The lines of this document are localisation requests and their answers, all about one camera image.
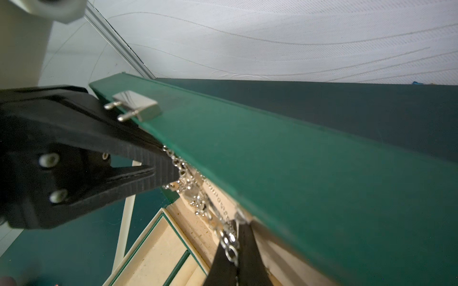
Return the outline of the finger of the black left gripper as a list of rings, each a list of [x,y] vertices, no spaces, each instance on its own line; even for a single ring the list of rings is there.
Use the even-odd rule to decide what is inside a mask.
[[[70,109],[65,115],[65,142],[75,147],[109,153],[141,162],[154,171],[154,186],[179,178],[178,168],[162,150],[162,144],[134,123],[120,123],[118,110],[106,110],[107,100],[94,96],[75,96],[64,100]]]
[[[157,169],[152,166],[110,168],[101,179],[84,184],[64,203],[64,222],[70,222],[130,195],[142,193]]]

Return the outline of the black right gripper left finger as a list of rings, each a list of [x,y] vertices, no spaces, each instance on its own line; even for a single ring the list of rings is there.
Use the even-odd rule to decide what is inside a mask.
[[[204,286],[239,285],[239,242],[234,231],[225,231],[220,239]]]

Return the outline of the green jewelry box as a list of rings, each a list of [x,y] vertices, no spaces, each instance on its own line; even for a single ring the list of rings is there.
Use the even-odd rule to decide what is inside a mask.
[[[447,85],[95,81],[162,114],[142,124],[343,286],[458,283],[458,89]]]

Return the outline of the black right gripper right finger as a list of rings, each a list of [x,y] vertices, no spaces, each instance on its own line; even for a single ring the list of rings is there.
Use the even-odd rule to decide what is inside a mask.
[[[249,224],[239,224],[239,243],[239,285],[273,286]]]

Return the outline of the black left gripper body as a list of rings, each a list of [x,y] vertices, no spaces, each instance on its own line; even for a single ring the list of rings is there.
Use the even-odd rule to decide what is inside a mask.
[[[91,202],[113,175],[109,153],[79,146],[100,102],[85,88],[1,92],[1,216],[13,228],[51,229],[102,207]]]

